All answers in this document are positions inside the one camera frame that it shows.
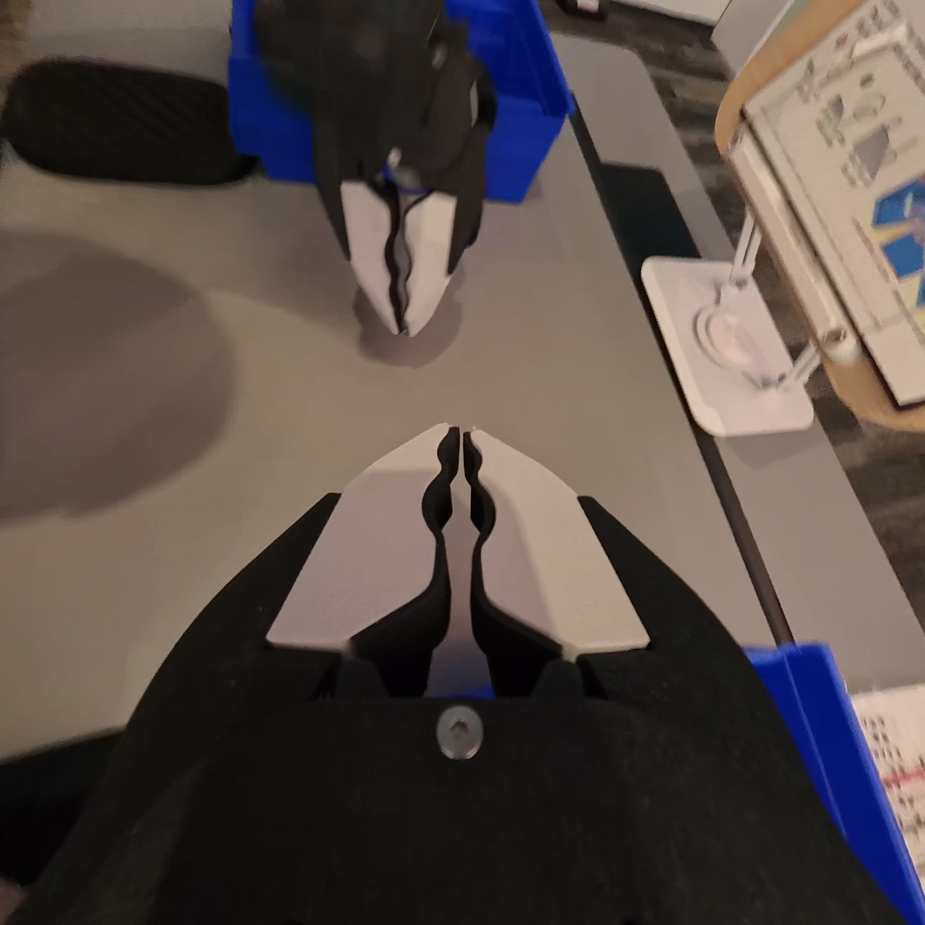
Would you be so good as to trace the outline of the printed paper sheet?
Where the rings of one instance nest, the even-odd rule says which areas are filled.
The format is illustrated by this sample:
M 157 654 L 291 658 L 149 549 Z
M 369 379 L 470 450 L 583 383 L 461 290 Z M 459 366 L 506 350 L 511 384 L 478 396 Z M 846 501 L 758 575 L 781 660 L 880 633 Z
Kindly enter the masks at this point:
M 852 696 L 868 747 L 924 883 L 924 686 Z

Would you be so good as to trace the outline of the printed instruction sheet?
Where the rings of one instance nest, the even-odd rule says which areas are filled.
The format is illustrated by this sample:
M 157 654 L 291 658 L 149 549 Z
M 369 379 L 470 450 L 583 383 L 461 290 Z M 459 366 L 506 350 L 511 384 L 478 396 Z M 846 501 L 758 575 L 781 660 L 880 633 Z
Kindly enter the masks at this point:
M 751 142 L 862 358 L 833 383 L 856 410 L 923 415 L 923 2 L 793 2 L 715 124 Z

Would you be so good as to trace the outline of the blue plastic bin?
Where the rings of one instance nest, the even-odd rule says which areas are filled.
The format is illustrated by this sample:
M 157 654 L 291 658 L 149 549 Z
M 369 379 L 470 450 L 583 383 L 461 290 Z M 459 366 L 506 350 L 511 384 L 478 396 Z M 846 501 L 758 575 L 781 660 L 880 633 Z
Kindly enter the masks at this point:
M 830 647 L 808 642 L 745 652 L 848 845 L 908 923 L 922 924 L 919 876 Z
M 233 1 L 227 62 L 229 123 L 240 154 L 259 159 L 269 179 L 313 184 L 313 129 L 274 90 L 260 61 L 252 1 Z M 574 110 L 572 93 L 534 1 L 448 1 L 468 29 L 497 96 L 487 146 L 488 198 L 523 202 Z

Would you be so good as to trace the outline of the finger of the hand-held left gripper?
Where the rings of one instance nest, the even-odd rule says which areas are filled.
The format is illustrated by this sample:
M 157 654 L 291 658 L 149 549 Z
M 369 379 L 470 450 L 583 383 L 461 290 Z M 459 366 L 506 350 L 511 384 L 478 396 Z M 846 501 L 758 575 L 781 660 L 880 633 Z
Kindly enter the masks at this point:
M 402 236 L 410 269 L 404 284 L 403 321 L 410 337 L 431 321 L 449 285 L 456 202 L 453 196 L 432 191 L 410 203 L 404 213 Z
M 387 180 L 360 179 L 341 181 L 340 193 L 353 274 L 381 324 L 399 335 L 405 330 L 395 257 L 399 191 Z

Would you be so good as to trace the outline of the white stand base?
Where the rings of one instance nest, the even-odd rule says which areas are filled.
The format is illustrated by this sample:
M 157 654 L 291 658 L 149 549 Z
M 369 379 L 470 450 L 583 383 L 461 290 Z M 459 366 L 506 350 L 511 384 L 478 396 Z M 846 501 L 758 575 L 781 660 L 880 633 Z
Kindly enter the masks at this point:
M 762 233 L 750 210 L 731 262 L 653 256 L 641 279 L 684 398 L 711 436 L 807 430 L 806 393 L 823 360 L 853 364 L 861 345 L 808 248 L 784 233 L 797 281 L 810 296 L 810 339 L 791 358 L 754 278 Z

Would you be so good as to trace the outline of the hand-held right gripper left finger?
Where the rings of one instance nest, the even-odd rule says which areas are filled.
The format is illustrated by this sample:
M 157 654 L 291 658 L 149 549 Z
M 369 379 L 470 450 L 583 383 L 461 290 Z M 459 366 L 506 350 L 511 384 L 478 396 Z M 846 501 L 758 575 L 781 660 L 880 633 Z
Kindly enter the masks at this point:
M 272 647 L 367 661 L 390 696 L 424 695 L 451 617 L 444 529 L 461 443 L 440 423 L 353 478 L 268 630 Z

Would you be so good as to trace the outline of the wooden display board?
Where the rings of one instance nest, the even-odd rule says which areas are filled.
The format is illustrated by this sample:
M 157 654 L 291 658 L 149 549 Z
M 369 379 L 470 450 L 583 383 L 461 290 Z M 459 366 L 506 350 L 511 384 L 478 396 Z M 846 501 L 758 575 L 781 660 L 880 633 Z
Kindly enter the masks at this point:
M 807 326 L 770 373 L 732 310 L 700 333 L 755 387 L 821 365 L 859 420 L 923 433 L 923 2 L 809 2 L 743 66 L 714 127 Z

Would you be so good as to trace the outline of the black egg-crate foam mat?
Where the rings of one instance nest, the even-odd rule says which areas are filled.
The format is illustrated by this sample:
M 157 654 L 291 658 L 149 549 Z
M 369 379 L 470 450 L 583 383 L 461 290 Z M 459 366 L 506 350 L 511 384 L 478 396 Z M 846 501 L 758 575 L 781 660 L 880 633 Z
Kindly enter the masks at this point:
M 2 142 L 55 175 L 213 187 L 248 177 L 229 126 L 226 88 L 185 74 L 80 58 L 47 58 L 9 84 Z

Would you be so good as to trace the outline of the black rectangular pad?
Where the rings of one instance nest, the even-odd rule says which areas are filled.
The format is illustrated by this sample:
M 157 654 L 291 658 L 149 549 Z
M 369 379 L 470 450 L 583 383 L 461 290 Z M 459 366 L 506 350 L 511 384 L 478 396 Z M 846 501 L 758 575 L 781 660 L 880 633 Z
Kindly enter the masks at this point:
M 660 170 L 602 164 L 600 179 L 612 228 L 631 271 L 652 257 L 699 259 L 701 254 Z

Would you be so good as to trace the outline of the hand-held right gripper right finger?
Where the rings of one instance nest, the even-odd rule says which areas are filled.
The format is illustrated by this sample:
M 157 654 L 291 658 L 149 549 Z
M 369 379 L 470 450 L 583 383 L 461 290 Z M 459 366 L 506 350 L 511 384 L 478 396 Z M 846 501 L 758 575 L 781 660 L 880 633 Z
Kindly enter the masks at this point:
M 577 493 L 485 430 L 463 434 L 477 530 L 473 635 L 497 698 L 535 690 L 553 662 L 648 647 L 648 631 Z

